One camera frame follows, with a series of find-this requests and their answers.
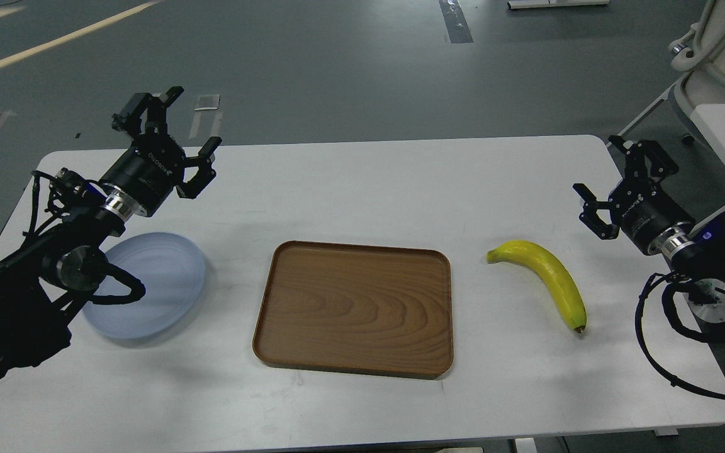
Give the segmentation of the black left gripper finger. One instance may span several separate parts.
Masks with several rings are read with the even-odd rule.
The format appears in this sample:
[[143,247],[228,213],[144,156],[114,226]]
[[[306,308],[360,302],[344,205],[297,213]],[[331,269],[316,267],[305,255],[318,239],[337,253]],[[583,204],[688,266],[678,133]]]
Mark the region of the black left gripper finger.
[[214,152],[222,144],[221,137],[210,137],[209,140],[199,149],[195,157],[185,157],[183,160],[183,169],[195,167],[196,172],[188,181],[181,181],[176,186],[176,192],[179,198],[196,199],[202,191],[209,186],[211,181],[216,178],[216,171],[213,168]]
[[167,109],[183,94],[184,87],[172,86],[159,95],[134,94],[123,109],[112,115],[111,128],[135,140],[146,134],[169,134]]

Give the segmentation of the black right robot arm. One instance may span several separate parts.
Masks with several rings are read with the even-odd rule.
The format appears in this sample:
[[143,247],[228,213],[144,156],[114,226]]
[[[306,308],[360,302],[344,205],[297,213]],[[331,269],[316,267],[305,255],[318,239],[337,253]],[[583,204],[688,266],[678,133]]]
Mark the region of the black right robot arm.
[[648,364],[668,383],[687,392],[725,401],[724,393],[703,389],[668,372],[648,349],[643,332],[646,301],[663,286],[661,305],[674,332],[702,344],[725,345],[725,213],[703,227],[663,189],[679,167],[654,140],[627,141],[611,135],[624,155],[622,179],[604,201],[586,184],[573,189],[582,199],[580,221],[601,240],[624,234],[644,255],[661,255],[670,267],[653,274],[639,295],[634,330]]

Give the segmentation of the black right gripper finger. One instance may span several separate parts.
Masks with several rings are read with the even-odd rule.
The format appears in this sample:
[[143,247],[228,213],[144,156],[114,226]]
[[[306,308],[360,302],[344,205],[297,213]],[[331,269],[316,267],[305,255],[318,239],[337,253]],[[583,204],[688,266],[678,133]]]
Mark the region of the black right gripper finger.
[[609,201],[599,201],[586,184],[574,183],[573,190],[582,200],[582,212],[579,220],[596,237],[601,240],[615,240],[619,235],[619,227],[613,223],[605,223],[599,216],[599,210],[609,210]]
[[623,181],[650,181],[661,183],[679,172],[680,167],[655,140],[625,140],[610,135],[608,141],[624,155]]

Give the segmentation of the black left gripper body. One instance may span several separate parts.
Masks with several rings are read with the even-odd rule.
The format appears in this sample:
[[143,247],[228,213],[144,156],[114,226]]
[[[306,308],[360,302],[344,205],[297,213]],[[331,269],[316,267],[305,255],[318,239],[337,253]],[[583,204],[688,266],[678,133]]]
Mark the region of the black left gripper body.
[[137,214],[152,217],[183,182],[183,149],[169,135],[141,135],[99,180],[138,204]]

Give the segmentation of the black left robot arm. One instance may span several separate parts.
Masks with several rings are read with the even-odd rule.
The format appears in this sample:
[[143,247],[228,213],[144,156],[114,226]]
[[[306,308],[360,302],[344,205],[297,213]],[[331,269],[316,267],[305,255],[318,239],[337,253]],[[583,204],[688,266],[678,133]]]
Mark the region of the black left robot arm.
[[194,199],[216,177],[211,137],[188,157],[169,134],[167,109],[183,94],[134,94],[113,115],[130,137],[126,152],[97,181],[66,167],[32,171],[28,229],[0,260],[0,379],[37,367],[71,344],[69,325],[89,302],[120,306],[145,296],[144,284],[106,258],[101,244],[133,216],[152,217],[171,193]]

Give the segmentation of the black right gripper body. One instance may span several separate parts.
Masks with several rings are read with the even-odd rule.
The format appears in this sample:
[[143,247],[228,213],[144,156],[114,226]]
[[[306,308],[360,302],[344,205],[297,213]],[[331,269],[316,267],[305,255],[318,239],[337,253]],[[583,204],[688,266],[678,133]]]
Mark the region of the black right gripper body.
[[610,219],[644,255],[661,252],[676,228],[690,232],[695,219],[655,181],[621,181],[609,194]]

